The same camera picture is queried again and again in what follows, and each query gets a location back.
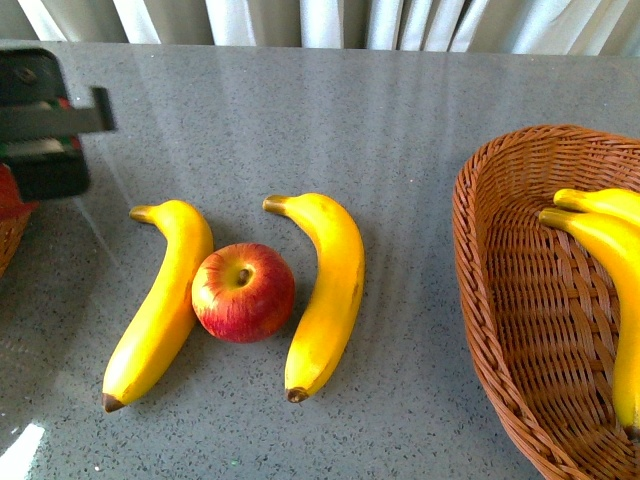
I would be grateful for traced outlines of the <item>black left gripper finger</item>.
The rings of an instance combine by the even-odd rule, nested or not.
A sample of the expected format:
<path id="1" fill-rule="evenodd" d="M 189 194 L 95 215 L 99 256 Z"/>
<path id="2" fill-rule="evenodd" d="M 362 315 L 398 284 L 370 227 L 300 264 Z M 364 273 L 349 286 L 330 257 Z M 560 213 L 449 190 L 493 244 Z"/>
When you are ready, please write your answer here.
<path id="1" fill-rule="evenodd" d="M 86 108 L 47 109 L 35 104 L 1 108 L 2 140 L 72 137 L 116 129 L 108 91 L 92 87 Z"/>

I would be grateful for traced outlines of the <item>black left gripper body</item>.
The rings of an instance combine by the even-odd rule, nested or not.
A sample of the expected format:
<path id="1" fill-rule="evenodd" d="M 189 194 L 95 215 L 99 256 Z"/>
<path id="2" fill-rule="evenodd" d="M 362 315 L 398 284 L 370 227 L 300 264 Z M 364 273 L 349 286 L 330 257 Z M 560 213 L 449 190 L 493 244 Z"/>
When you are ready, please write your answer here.
<path id="1" fill-rule="evenodd" d="M 1 52 L 1 108 L 35 104 L 71 108 L 57 58 L 41 48 Z M 2 140 L 6 165 L 24 202 L 73 197 L 90 185 L 82 145 L 76 136 Z"/>

